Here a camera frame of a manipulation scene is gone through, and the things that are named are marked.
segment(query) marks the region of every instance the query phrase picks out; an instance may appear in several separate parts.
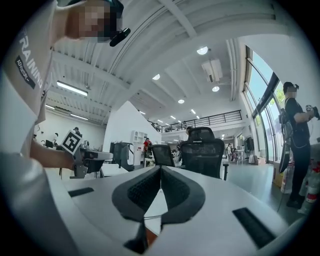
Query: black pants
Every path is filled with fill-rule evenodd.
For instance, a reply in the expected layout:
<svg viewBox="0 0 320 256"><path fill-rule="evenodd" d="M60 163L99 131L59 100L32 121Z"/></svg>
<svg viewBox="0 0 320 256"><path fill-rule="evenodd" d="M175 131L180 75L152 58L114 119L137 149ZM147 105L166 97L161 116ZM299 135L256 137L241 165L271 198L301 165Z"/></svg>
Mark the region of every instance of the black pants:
<svg viewBox="0 0 320 256"><path fill-rule="evenodd" d="M290 199L296 200L299 195L301 184L308 171L311 157L311 147L309 143L302 148L296 148L292 145L291 150L293 153L294 160L294 172Z"/></svg>

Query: black slot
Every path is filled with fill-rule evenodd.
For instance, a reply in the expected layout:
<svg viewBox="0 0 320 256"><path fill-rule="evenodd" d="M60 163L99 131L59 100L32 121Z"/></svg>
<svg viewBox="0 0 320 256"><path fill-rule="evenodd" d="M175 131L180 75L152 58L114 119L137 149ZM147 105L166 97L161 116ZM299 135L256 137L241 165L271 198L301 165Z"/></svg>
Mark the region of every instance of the black slot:
<svg viewBox="0 0 320 256"><path fill-rule="evenodd" d="M241 208L232 212L259 249L276 238L249 209Z"/></svg>
<svg viewBox="0 0 320 256"><path fill-rule="evenodd" d="M94 189L92 187L85 187L85 188L80 188L80 189L76 189L76 190L71 190L69 191L69 195L70 197L74 198L77 196L81 196L90 192L93 192Z"/></svg>

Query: large window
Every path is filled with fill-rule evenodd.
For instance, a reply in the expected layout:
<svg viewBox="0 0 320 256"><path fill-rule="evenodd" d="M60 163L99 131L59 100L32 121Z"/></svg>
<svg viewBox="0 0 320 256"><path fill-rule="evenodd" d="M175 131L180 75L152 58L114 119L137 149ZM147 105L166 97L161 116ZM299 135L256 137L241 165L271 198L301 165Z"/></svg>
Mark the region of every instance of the large window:
<svg viewBox="0 0 320 256"><path fill-rule="evenodd" d="M259 156L268 162L279 161L282 153L280 109L284 108L283 84L269 65L256 53L247 49L247 77L244 87L246 99L258 138Z"/></svg>

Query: black metal railing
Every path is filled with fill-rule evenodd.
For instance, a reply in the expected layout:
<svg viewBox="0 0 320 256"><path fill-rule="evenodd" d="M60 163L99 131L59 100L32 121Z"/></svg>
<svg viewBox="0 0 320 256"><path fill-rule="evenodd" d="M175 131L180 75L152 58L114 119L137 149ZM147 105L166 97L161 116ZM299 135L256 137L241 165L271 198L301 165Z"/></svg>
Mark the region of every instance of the black metal railing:
<svg viewBox="0 0 320 256"><path fill-rule="evenodd" d="M232 112L227 112L223 114L216 114L216 115L211 115L207 117L203 117L200 119L194 119L194 120L189 120L189 121L183 121L181 123L174 123L171 125L166 125L166 126L161 126L157 123L150 122L151 125L160 133L169 133L173 131L181 131L187 129L187 127L208 127L212 125L219 125L219 124L224 124L224 123L229 123L229 122L234 122L234 121L240 121L242 120L241 117L241 110L237 111L232 111Z"/></svg>

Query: white wall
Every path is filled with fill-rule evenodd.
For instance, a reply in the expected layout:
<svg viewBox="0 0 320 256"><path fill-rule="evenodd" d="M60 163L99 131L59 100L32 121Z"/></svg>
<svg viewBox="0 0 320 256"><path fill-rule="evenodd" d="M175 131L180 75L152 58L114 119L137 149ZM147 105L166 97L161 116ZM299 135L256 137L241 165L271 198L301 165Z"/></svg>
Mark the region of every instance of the white wall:
<svg viewBox="0 0 320 256"><path fill-rule="evenodd" d="M317 54L297 30L290 27L290 36L262 34L241 37L240 40L255 51L271 67L282 83L298 84L296 100L305 109L312 105L320 109L320 72ZM320 137L320 121L308 123L310 143Z"/></svg>
<svg viewBox="0 0 320 256"><path fill-rule="evenodd" d="M48 139L54 133L58 133L57 143L67 135L69 130L79 127L83 140L90 143L90 148L98 149L104 142L105 127L95 125L86 121L76 120L72 117L60 116L52 112L45 112L45 121L40 123L40 131L37 132L36 140L40 143L42 140Z"/></svg>
<svg viewBox="0 0 320 256"><path fill-rule="evenodd" d="M127 101L118 111L111 112L103 143L103 151L110 150L110 143L115 141L131 142L132 131L143 132L148 135L153 144L161 144L161 133L157 132L151 124Z"/></svg>

